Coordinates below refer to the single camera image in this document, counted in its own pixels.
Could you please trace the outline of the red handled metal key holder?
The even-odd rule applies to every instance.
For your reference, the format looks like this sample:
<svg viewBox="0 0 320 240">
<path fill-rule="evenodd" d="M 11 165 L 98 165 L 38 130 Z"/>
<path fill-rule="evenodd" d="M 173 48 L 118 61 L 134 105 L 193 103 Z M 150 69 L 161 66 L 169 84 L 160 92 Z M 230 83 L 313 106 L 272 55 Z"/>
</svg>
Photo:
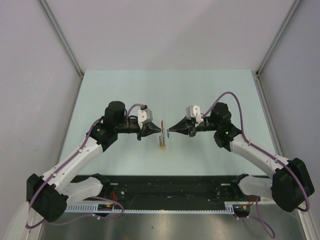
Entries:
<svg viewBox="0 0 320 240">
<path fill-rule="evenodd" d="M 159 146 L 160 147 L 165 147 L 165 138 L 166 138 L 166 134 L 165 134 L 165 126 L 164 126 L 164 121 L 161 121 L 161 132 L 160 132 L 160 136 L 159 136 Z"/>
</svg>

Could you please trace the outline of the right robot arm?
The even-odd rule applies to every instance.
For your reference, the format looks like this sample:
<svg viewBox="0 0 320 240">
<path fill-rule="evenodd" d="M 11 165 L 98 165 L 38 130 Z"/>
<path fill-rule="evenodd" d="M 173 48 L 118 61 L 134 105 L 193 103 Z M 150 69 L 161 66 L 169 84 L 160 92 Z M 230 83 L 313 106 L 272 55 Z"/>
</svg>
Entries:
<svg viewBox="0 0 320 240">
<path fill-rule="evenodd" d="M 273 200 L 282 210 L 292 212 L 305 203 L 304 212 L 310 208 L 309 197 L 315 192 L 305 163 L 277 154 L 271 154 L 247 139 L 243 130 L 231 121 L 228 105 L 218 102 L 210 115 L 202 115 L 197 105 L 186 108 L 185 117 L 169 132 L 194 137 L 198 132 L 213 131 L 218 147 L 232 152 L 259 168 L 266 178 L 241 174 L 232 181 L 231 196 L 242 201 L 245 197 L 257 196 Z"/>
</svg>

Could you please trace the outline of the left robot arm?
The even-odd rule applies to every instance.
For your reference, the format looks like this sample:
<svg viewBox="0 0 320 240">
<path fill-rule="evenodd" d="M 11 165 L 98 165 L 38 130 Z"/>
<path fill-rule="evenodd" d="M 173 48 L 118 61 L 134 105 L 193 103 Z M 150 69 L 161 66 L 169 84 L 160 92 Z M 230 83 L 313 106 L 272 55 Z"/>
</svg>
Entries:
<svg viewBox="0 0 320 240">
<path fill-rule="evenodd" d="M 112 101 L 86 133 L 82 143 L 63 161 L 38 176 L 32 174 L 26 181 L 26 200 L 29 207 L 49 223 L 58 220 L 67 207 L 87 198 L 105 200 L 110 196 L 110 182 L 94 174 L 78 183 L 74 177 L 91 161 L 104 153 L 120 134 L 135 134 L 137 140 L 161 132 L 153 123 L 152 111 L 144 104 L 137 115 L 130 118 L 130 109 L 121 101 Z"/>
</svg>

